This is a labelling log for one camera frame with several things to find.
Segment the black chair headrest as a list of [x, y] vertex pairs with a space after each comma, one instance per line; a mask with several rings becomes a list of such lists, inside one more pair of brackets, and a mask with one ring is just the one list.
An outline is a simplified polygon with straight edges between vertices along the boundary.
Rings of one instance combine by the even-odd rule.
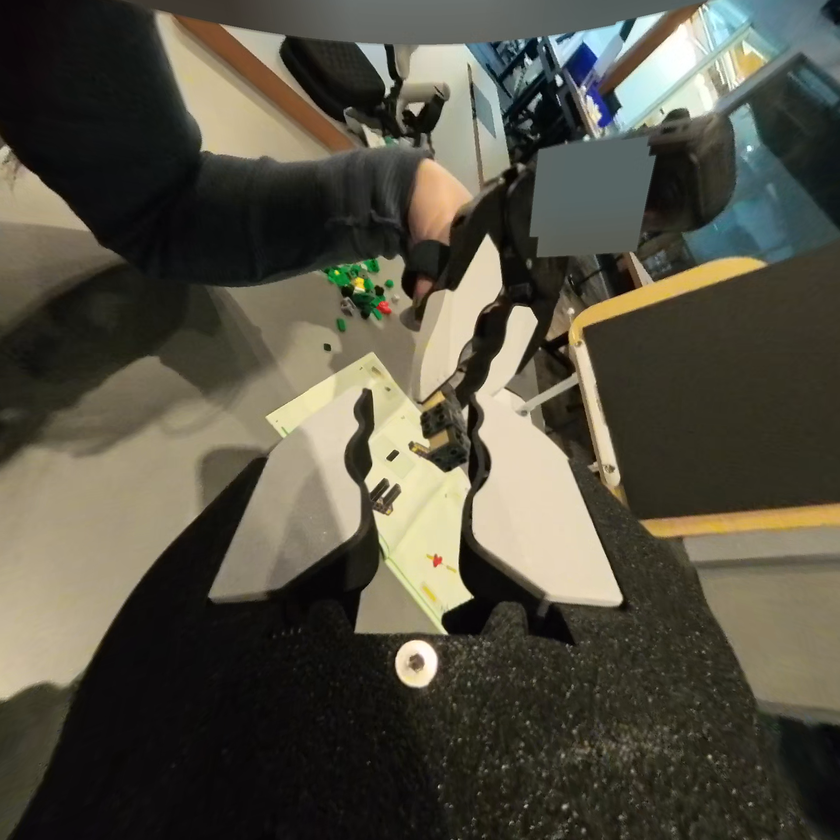
[[684, 234], [709, 225], [726, 207], [737, 180], [730, 118], [685, 108], [665, 115], [649, 134], [654, 170], [644, 211], [645, 234]]

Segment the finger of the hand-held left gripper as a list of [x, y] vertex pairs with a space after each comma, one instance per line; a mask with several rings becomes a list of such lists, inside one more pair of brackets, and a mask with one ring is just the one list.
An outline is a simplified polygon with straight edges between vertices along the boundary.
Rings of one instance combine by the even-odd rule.
[[508, 300], [479, 314], [456, 369], [456, 400], [467, 406], [476, 395], [495, 396], [517, 374], [538, 326], [534, 312]]
[[423, 403], [456, 373], [480, 314], [501, 291], [498, 248], [486, 235], [456, 289], [434, 291], [415, 346], [415, 402]]

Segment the pale green instruction booklet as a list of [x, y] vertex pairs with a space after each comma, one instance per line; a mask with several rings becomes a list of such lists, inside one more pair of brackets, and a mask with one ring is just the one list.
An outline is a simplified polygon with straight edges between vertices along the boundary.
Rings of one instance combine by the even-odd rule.
[[354, 389], [373, 397], [372, 467], [367, 487], [385, 567], [423, 614], [433, 634], [443, 616], [469, 593], [459, 576], [459, 527], [468, 480], [460, 469], [443, 472], [419, 454], [417, 406], [382, 361], [368, 353], [266, 415], [281, 438]]

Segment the black panel with yellow edge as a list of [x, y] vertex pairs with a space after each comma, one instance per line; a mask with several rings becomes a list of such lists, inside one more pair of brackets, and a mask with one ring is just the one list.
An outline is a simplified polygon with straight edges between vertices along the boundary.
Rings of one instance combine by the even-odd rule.
[[569, 342], [602, 482], [652, 535], [838, 526], [837, 241], [656, 281]]

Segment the small black Lego brick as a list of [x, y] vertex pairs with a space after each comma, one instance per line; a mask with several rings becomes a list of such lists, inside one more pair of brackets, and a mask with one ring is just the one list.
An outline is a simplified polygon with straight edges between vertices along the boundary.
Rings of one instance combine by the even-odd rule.
[[463, 466], [469, 458], [465, 410], [452, 385], [442, 385], [420, 405], [423, 441], [410, 450], [444, 473]]

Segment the black and white office chair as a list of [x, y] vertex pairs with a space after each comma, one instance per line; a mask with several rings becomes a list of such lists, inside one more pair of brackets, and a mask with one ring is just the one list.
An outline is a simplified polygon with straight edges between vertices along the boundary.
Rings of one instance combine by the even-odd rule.
[[285, 37], [279, 57], [313, 103], [366, 148], [402, 145], [434, 156], [433, 131], [450, 88], [411, 81], [418, 45], [386, 44], [387, 87], [355, 43]]

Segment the pile of green toy bricks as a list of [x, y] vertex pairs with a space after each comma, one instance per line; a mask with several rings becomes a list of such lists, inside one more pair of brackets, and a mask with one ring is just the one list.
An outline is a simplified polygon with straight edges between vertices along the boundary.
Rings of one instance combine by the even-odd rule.
[[320, 272], [339, 293], [339, 316], [335, 320], [339, 333], [346, 333], [353, 318], [379, 322], [394, 314], [389, 294], [394, 290], [394, 281], [383, 277], [377, 258], [327, 266]]

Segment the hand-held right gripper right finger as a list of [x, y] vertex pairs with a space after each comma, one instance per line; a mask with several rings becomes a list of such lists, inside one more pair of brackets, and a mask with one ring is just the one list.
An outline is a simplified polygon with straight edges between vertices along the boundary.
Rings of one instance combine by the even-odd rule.
[[489, 602], [620, 606], [623, 594], [565, 453], [495, 396], [469, 401], [459, 573]]

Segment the person's left forearm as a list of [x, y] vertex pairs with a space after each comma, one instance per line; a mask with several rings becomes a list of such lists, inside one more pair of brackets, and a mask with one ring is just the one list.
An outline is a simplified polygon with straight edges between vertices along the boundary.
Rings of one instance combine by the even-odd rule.
[[3, 140], [147, 277], [242, 287], [403, 256], [425, 154], [279, 163], [204, 150], [151, 10], [2, 2], [1, 47]]

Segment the person's left hand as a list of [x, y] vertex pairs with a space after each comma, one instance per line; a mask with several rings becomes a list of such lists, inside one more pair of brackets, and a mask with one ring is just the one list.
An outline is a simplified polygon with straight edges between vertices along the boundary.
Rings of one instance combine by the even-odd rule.
[[407, 212], [402, 288], [411, 299], [406, 325], [419, 330], [431, 295], [440, 291], [450, 257], [450, 235], [471, 201], [465, 186], [440, 163], [424, 159], [416, 169]]

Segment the white table leg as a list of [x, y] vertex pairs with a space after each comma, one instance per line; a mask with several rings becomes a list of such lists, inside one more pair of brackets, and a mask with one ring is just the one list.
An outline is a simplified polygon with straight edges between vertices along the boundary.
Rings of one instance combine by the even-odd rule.
[[549, 389], [545, 390], [544, 392], [537, 394], [532, 399], [522, 403], [519, 407], [515, 408], [514, 411], [520, 417], [527, 417], [531, 415], [541, 405], [549, 402], [556, 396], [560, 396], [561, 394], [567, 393], [568, 391], [570, 391], [578, 385], [578, 374], [572, 374], [571, 376], [567, 377], [561, 382], [552, 385]]

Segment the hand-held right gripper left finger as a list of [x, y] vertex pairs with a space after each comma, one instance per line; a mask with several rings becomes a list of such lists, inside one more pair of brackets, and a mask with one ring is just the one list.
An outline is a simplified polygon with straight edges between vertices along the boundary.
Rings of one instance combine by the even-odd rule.
[[357, 603], [380, 562], [366, 479], [370, 389], [353, 388], [274, 447], [208, 593], [214, 603]]

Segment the black metal shelf rack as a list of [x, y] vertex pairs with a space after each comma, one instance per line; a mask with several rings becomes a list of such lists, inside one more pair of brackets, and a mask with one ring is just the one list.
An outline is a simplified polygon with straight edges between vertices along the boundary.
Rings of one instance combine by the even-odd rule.
[[540, 149], [616, 132], [612, 93], [602, 95], [596, 56], [581, 33], [486, 44], [480, 63], [497, 87], [502, 128], [512, 163]]

